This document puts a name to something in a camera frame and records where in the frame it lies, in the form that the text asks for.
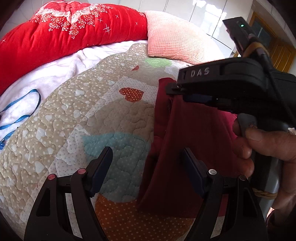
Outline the person's right hand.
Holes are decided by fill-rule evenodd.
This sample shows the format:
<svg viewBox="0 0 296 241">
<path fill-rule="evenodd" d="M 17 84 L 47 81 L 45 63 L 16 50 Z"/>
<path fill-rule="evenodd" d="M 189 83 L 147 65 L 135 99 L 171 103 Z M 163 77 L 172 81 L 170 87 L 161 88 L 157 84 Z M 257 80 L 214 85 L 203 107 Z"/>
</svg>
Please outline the person's right hand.
<svg viewBox="0 0 296 241">
<path fill-rule="evenodd" d="M 283 223 L 295 206 L 295 135 L 248 128 L 243 137 L 236 120 L 232 128 L 237 136 L 233 141 L 233 152 L 238 157 L 240 172 L 246 177 L 254 171 L 252 151 L 284 161 L 280 189 L 273 203 L 274 221 Z"/>
</svg>

